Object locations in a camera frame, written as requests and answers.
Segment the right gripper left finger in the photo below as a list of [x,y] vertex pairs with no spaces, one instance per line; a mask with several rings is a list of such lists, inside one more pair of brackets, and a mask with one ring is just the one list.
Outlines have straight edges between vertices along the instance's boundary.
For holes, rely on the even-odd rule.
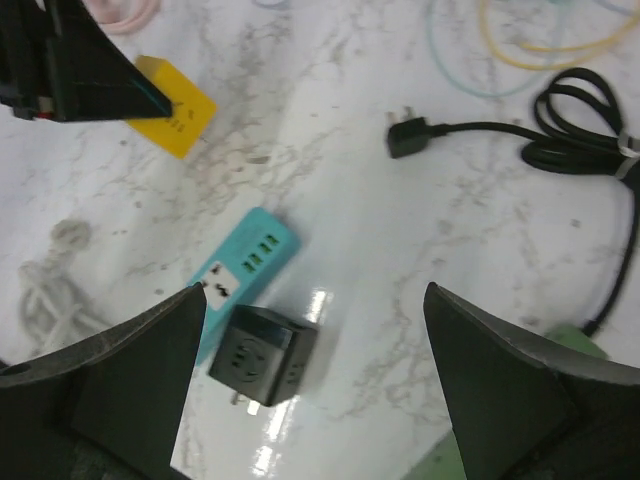
[[71,346],[3,364],[2,478],[183,478],[170,462],[206,306],[195,284]]

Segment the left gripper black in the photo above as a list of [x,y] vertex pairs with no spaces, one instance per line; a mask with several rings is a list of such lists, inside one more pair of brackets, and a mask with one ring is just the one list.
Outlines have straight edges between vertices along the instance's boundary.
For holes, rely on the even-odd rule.
[[173,114],[81,1],[1,2],[1,104],[20,119],[57,122]]

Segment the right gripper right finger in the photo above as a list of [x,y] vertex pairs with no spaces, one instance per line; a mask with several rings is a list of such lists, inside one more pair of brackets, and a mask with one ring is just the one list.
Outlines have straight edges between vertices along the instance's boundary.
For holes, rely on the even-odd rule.
[[639,370],[430,283],[426,329],[469,479],[636,479]]

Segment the green power strip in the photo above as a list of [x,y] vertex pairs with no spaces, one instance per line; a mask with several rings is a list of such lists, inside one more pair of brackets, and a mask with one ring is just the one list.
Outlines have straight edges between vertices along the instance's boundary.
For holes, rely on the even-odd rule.
[[[545,337],[572,350],[601,359],[608,354],[578,327],[560,325],[549,330]],[[403,480],[465,480],[459,447],[450,430],[442,439],[403,477]]]

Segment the yellow cube power socket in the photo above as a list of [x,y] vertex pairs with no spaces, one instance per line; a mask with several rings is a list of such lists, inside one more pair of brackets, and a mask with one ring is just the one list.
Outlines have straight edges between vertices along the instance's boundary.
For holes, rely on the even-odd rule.
[[168,118],[126,123],[167,153],[184,159],[214,117],[216,104],[165,59],[140,55],[135,66],[169,98],[173,113]]

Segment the black cube power socket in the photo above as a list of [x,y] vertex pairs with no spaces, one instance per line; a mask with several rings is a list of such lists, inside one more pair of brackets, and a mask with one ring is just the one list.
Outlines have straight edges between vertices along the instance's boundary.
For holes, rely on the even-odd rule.
[[264,407],[276,406],[297,394],[318,334],[306,319],[238,305],[208,375]]

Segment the teal power strip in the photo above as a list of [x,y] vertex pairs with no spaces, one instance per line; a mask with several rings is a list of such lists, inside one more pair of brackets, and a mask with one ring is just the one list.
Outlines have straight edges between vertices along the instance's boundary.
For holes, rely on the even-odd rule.
[[247,212],[190,280],[207,301],[197,365],[216,350],[233,308],[256,300],[299,248],[298,235],[271,213]]

